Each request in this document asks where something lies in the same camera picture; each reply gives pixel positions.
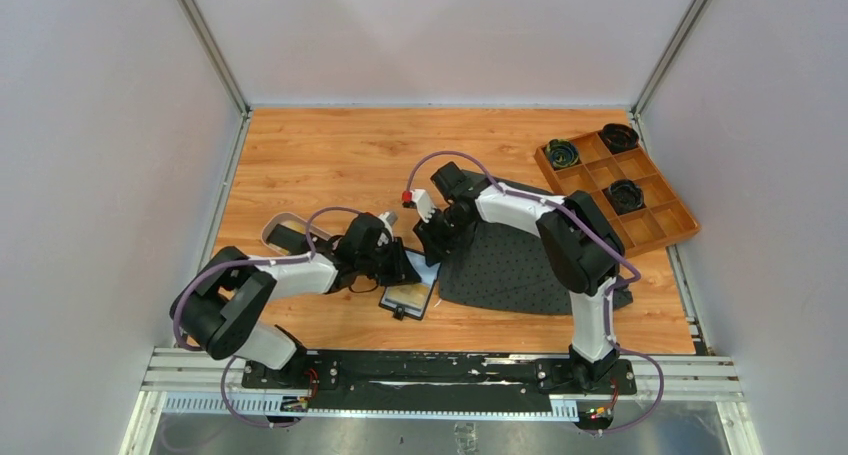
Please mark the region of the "gold credit card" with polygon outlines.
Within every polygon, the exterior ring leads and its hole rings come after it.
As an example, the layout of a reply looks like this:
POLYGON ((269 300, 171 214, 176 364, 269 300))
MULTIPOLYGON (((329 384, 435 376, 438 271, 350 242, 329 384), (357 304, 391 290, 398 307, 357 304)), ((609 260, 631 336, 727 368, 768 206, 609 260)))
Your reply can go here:
POLYGON ((421 318, 426 312, 431 295, 431 286, 423 283, 392 286, 385 289, 380 305, 389 310, 398 307, 408 317, 421 318))

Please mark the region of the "black leather card holder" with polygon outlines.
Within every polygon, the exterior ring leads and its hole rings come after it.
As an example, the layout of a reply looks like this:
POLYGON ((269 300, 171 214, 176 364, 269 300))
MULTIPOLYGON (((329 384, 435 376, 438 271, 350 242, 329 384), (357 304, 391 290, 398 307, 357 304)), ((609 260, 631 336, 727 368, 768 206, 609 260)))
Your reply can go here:
POLYGON ((407 249, 406 254, 420 281, 387 287, 384 289, 378 306, 392 313, 397 320, 414 319, 421 321, 427 311, 434 293, 440 270, 439 264, 429 266, 425 255, 417 250, 407 249))

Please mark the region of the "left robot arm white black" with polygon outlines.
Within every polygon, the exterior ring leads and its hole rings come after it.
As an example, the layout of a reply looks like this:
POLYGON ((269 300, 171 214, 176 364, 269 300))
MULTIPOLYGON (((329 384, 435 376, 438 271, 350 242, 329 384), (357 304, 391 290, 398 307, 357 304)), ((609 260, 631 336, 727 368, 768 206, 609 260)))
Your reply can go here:
POLYGON ((269 302, 302 294, 332 294, 366 277, 379 287, 413 285, 421 277, 401 238, 392 230, 392 213, 356 213, 340 235, 288 231, 272 238, 288 254, 255 257, 235 246, 217 252, 175 298, 170 308, 177 341, 186 350, 214 360, 231 357, 257 362, 283 388, 298 386, 306 375, 301 344, 282 328, 261 322, 269 302))

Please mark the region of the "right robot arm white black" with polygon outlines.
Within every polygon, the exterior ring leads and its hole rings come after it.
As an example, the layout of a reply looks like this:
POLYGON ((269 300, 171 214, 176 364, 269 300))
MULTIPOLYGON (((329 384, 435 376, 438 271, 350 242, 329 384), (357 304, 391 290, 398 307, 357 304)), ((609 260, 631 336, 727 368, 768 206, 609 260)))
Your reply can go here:
POLYGON ((406 186, 402 204, 419 216, 413 231, 429 265, 447 260, 470 244, 470 230, 502 225, 538 238, 553 275, 566 289, 574 318, 568 371, 538 370, 539 385, 552 391, 565 383, 596 392, 611 378, 620 350, 611 327, 610 296, 624 262, 624 246, 593 198, 527 191, 489 172, 473 178, 455 163, 431 177, 447 205, 440 209, 425 189, 406 186))

